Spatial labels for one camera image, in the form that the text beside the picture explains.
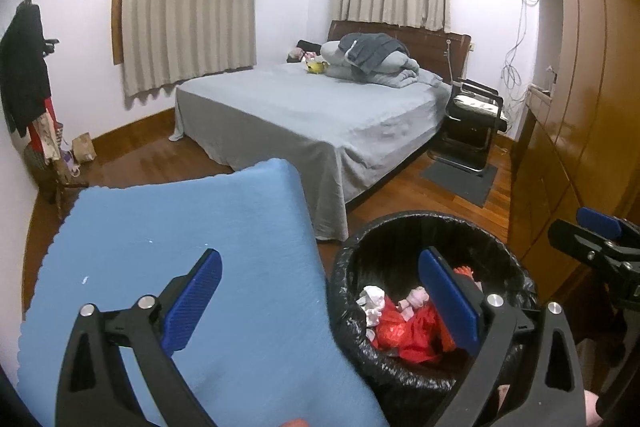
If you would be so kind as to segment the brown paper bag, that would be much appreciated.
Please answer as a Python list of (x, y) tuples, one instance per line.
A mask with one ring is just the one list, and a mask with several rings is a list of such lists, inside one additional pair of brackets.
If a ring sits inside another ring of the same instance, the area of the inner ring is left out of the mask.
[(96, 149), (89, 132), (78, 135), (73, 139), (72, 153), (80, 165), (88, 164), (88, 162), (93, 162), (96, 159)]

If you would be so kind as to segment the orange foam net sleeve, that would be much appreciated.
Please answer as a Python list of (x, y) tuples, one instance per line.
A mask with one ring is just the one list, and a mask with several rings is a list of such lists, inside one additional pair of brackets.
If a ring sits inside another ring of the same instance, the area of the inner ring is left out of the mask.
[(462, 265), (462, 267), (454, 268), (454, 273), (464, 275), (465, 277), (469, 277), (469, 279), (471, 280), (474, 279), (473, 270), (470, 267), (467, 267), (466, 265)]

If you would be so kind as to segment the grey floor mat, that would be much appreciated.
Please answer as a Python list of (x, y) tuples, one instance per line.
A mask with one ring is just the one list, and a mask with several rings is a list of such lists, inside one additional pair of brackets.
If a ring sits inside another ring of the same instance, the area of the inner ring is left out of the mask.
[(484, 207), (497, 172), (494, 165), (488, 165), (482, 172), (475, 172), (435, 161), (423, 169), (420, 176), (477, 207)]

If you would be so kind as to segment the grey pillows and clothes pile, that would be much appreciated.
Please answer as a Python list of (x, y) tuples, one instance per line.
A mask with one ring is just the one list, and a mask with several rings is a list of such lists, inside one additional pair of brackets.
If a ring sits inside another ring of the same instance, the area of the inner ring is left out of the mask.
[(408, 48), (384, 32), (351, 32), (320, 48), (326, 75), (401, 89), (419, 80), (420, 65)]

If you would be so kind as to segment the black folding chair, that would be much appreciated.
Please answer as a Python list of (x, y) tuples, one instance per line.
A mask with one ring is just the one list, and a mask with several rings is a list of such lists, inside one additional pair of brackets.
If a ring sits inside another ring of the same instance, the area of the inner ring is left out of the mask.
[(497, 90), (469, 79), (454, 80), (428, 156), (480, 176), (487, 169), (492, 140), (508, 130), (503, 105)]

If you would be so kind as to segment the black lined trash bin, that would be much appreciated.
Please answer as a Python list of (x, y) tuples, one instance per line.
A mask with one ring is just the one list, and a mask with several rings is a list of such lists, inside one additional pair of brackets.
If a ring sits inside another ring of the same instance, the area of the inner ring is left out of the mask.
[(497, 237), (433, 211), (369, 223), (338, 252), (329, 283), (333, 337), (373, 390), (388, 421), (420, 424), (454, 387), (469, 353), (442, 321), (444, 308), (419, 277), (434, 249), (462, 280), (511, 306), (534, 309), (537, 286)]

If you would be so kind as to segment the yellow toy on bed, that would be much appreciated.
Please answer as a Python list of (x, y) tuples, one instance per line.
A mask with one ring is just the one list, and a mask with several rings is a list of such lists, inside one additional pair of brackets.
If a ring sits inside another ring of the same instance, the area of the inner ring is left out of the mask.
[(309, 72), (309, 74), (322, 75), (326, 72), (328, 66), (329, 64), (327, 62), (320, 61), (318, 57), (315, 57), (306, 62), (306, 71)]

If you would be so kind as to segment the blue table cloth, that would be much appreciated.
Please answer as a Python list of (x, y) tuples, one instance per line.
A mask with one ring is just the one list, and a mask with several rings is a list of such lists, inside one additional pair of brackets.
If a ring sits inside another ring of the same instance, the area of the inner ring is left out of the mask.
[(330, 332), (326, 276), (286, 161), (233, 174), (83, 191), (43, 259), (18, 344), (17, 391), (40, 424), (63, 413), (67, 346), (108, 312), (154, 327), (141, 354), (175, 365), (219, 426), (382, 426)]

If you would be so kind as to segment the white tissue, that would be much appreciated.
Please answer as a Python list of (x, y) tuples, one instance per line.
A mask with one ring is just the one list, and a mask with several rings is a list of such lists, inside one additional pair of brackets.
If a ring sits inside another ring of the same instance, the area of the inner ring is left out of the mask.
[(356, 300), (358, 307), (366, 316), (366, 336), (373, 343), (376, 338), (376, 328), (386, 306), (386, 294), (383, 288), (368, 285), (362, 288)]

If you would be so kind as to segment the small pink sock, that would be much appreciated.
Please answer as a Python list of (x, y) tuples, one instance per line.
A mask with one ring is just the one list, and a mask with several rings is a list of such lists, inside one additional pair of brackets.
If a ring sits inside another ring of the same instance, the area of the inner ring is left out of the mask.
[(406, 298), (398, 301), (396, 305), (397, 311), (400, 313), (405, 322), (409, 322), (416, 312), (424, 308), (430, 302), (430, 295), (423, 286), (411, 289)]

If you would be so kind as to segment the wooden headboard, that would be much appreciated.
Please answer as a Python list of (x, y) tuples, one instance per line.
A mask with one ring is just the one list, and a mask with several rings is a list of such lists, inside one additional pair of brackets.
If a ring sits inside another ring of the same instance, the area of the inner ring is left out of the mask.
[(401, 41), (408, 48), (410, 56), (423, 69), (439, 75), (446, 83), (465, 77), (466, 59), (471, 46), (469, 35), (383, 23), (334, 20), (329, 29), (328, 39), (340, 40), (352, 32), (363, 32), (364, 34), (384, 32), (384, 34)]

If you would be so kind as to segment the red plastic bag ball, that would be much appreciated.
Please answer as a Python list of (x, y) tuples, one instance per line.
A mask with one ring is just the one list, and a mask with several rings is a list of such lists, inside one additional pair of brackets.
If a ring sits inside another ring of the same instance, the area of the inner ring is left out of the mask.
[(393, 350), (399, 358), (411, 363), (437, 362), (445, 353), (457, 349), (431, 301), (406, 321), (395, 303), (386, 298), (371, 343), (381, 351)]

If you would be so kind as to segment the bed with grey sheet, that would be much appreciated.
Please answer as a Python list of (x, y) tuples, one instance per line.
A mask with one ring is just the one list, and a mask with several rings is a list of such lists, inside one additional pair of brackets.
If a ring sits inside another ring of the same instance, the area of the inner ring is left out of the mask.
[(390, 88), (306, 72), (300, 64), (191, 79), (175, 94), (175, 131), (239, 171), (271, 158), (302, 179), (314, 235), (342, 241), (346, 206), (430, 141), (447, 83), (429, 72)]

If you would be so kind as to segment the wooden wardrobe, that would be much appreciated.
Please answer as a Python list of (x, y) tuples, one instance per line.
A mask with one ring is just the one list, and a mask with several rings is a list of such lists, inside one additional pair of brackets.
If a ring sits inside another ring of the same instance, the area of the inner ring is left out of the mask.
[(562, 0), (558, 82), (532, 93), (513, 163), (508, 246), (561, 298), (578, 263), (550, 245), (553, 221), (579, 208), (639, 216), (639, 0)]

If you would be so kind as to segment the coat rack with clothes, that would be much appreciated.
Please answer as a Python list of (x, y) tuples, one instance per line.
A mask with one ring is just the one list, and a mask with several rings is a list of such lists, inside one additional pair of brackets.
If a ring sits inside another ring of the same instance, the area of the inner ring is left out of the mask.
[(64, 160), (63, 126), (55, 116), (46, 63), (57, 44), (43, 35), (39, 5), (20, 0), (1, 38), (3, 113), (9, 132), (25, 142), (29, 173), (49, 202), (61, 209), (65, 191), (76, 183)]

